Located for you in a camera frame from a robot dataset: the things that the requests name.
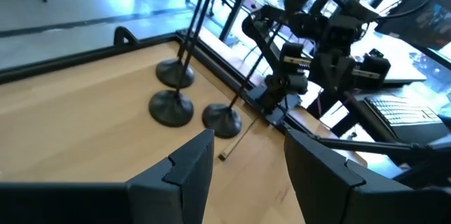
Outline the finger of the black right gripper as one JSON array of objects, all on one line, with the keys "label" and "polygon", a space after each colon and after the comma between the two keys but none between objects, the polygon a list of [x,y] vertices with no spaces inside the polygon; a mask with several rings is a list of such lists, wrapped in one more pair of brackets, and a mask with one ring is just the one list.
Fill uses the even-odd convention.
[{"label": "finger of the black right gripper", "polygon": [[355,67],[355,60],[350,57],[336,55],[333,57],[333,90],[344,92],[349,89],[352,81],[352,71]]},{"label": "finger of the black right gripper", "polygon": [[309,66],[309,80],[325,90],[333,90],[333,57],[330,54],[317,54]]}]

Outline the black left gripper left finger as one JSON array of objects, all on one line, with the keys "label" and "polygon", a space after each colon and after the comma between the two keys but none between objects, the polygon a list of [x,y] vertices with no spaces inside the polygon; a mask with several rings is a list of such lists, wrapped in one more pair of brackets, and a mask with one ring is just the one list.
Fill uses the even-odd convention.
[{"label": "black left gripper left finger", "polygon": [[213,162],[214,131],[205,129],[128,180],[133,223],[201,223]]}]

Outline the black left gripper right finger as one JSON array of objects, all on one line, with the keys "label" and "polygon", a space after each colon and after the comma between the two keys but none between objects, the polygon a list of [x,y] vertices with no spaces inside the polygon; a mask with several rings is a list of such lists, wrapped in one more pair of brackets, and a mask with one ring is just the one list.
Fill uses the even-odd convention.
[{"label": "black left gripper right finger", "polygon": [[409,189],[305,134],[285,136],[285,160],[306,223],[409,223]]}]

